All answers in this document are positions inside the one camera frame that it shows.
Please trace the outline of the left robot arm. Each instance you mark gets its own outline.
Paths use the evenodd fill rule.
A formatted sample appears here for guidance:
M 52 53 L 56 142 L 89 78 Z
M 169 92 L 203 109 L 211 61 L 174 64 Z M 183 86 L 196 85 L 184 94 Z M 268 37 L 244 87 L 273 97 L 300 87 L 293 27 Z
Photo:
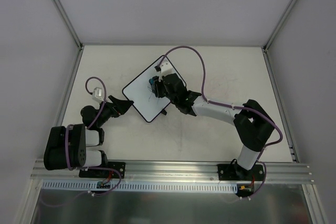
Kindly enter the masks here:
M 51 128 L 43 157 L 44 167 L 47 170 L 92 170 L 97 176 L 103 177 L 114 170 L 109 167 L 104 151 L 92 151 L 90 147 L 104 143 L 102 126 L 110 118 L 124 115 L 134 105 L 134 101 L 107 95 L 106 85 L 98 77 L 88 78 L 85 90 L 99 107 L 83 107 L 80 111 L 81 124 Z

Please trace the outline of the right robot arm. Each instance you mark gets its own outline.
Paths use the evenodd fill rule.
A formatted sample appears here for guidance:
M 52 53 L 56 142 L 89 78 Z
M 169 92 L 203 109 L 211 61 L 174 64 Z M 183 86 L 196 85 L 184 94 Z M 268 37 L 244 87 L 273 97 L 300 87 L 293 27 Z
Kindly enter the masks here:
M 169 99 L 181 113 L 211 118 L 234 127 L 243 146 L 233 170 L 243 180 L 253 175 L 254 165 L 276 129 L 257 101 L 249 99 L 241 105 L 229 105 L 207 100 L 202 93 L 188 90 L 175 73 L 162 78 L 154 76 L 149 84 L 157 98 Z

